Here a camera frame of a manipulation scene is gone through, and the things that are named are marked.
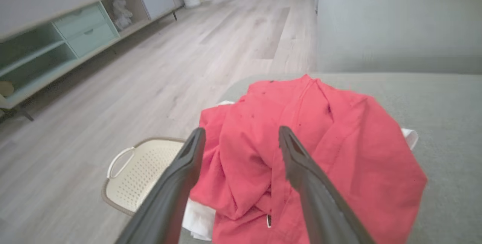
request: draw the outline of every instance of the cabinet shelf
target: cabinet shelf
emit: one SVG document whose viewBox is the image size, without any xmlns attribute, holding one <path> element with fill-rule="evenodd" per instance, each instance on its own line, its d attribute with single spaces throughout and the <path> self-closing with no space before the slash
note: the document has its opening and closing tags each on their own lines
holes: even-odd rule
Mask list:
<svg viewBox="0 0 482 244">
<path fill-rule="evenodd" d="M 57 67 L 42 73 L 41 76 L 29 81 L 29 83 L 22 86 L 22 88 L 16 89 L 13 95 L 6 98 L 7 102 L 11 107 L 16 106 L 58 77 L 77 67 L 78 62 L 80 61 L 77 59 L 67 60 L 59 64 Z"/>
<path fill-rule="evenodd" d="M 62 44 L 64 44 L 64 41 L 61 40 L 61 41 L 57 41 L 57 42 L 54 42 L 50 45 L 47 45 L 45 47 L 42 47 L 40 49 L 38 49 L 37 51 L 34 51 L 32 52 L 31 54 L 29 55 L 26 55 L 25 57 L 22 57 L 21 59 L 13 62 L 12 64 L 9 64 L 8 66 L 4 67 L 3 69 L 0 70 L 0 76 L 3 76 L 17 68 L 19 68 L 20 66 L 22 66 L 23 64 L 26 64 L 28 63 L 29 61 L 35 59 L 36 57 L 39 57 L 47 52 L 49 52 L 50 50 L 53 50 L 59 46 L 61 46 Z"/>
<path fill-rule="evenodd" d="M 127 37 L 129 35 L 131 35 L 132 33 L 136 32 L 137 30 L 143 28 L 144 26 L 146 26 L 147 24 L 150 23 L 150 20 L 141 20 L 141 21 L 137 21 L 136 23 L 134 24 L 131 24 L 131 26 L 125 28 L 124 30 L 122 30 L 119 35 L 124 38 L 124 37 Z"/>
</svg>

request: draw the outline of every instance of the white cloth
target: white cloth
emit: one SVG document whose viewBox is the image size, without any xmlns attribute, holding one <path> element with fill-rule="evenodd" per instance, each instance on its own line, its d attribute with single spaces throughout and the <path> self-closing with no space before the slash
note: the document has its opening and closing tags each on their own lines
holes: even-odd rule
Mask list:
<svg viewBox="0 0 482 244">
<path fill-rule="evenodd" d="M 222 101 L 217 105 L 231 105 L 232 101 Z M 418 134 L 415 130 L 402 128 L 401 132 L 407 141 L 408 147 L 412 150 L 417 144 Z M 209 206 L 205 206 L 196 201 L 188 199 L 186 211 L 184 211 L 184 219 L 182 227 L 191 232 L 191 236 L 195 239 L 205 241 L 212 240 L 212 227 L 214 227 L 214 218 L 216 211 Z"/>
</svg>

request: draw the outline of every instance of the laundry basket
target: laundry basket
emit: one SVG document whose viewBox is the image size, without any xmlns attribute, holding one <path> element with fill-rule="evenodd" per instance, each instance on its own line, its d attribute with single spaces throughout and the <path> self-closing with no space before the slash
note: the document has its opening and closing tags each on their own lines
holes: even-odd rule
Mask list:
<svg viewBox="0 0 482 244">
<path fill-rule="evenodd" d="M 181 139 L 151 138 L 120 152 L 110 163 L 102 199 L 117 210 L 134 215 L 183 145 Z M 131 154 L 127 162 L 112 175 L 118 160 L 127 154 Z"/>
</svg>

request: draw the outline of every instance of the basket handle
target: basket handle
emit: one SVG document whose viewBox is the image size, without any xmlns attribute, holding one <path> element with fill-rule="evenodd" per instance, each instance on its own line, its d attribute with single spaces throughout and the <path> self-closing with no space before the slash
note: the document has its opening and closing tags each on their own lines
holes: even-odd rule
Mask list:
<svg viewBox="0 0 482 244">
<path fill-rule="evenodd" d="M 112 179 L 112 178 L 115 178 L 117 177 L 123 170 L 124 168 L 127 166 L 127 164 L 129 164 L 129 161 L 131 161 L 132 157 L 134 157 L 134 154 L 131 156 L 131 158 L 129 158 L 129 160 L 127 160 L 127 162 L 122 166 L 122 168 L 120 168 L 119 172 L 116 173 L 116 175 L 112 175 L 112 169 L 114 168 L 115 164 L 117 163 L 117 160 L 119 158 L 121 158 L 122 156 L 124 156 L 126 153 L 134 150 L 136 148 L 134 147 L 129 147 L 127 149 L 124 149 L 122 150 L 122 152 L 120 152 L 113 160 L 112 162 L 110 162 L 110 165 L 109 165 L 109 168 L 107 169 L 107 178 L 108 179 Z"/>
</svg>

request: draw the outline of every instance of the cabinet leg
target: cabinet leg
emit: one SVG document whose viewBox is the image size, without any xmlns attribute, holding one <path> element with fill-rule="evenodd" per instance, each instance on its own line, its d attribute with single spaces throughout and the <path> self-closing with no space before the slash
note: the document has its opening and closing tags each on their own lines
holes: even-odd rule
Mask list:
<svg viewBox="0 0 482 244">
<path fill-rule="evenodd" d="M 30 115 L 28 112 L 26 112 L 26 110 L 25 110 L 23 107 L 17 106 L 17 107 L 16 107 L 16 110 L 17 110 L 17 112 L 22 113 L 22 115 L 24 115 L 24 116 L 25 116 L 27 119 L 29 119 L 31 122 L 34 121 L 33 117 L 31 117 L 31 115 Z"/>
<path fill-rule="evenodd" d="M 1 110 L 3 111 L 5 117 L 12 117 L 15 114 L 14 111 L 8 110 L 6 108 L 2 108 Z"/>
</svg>

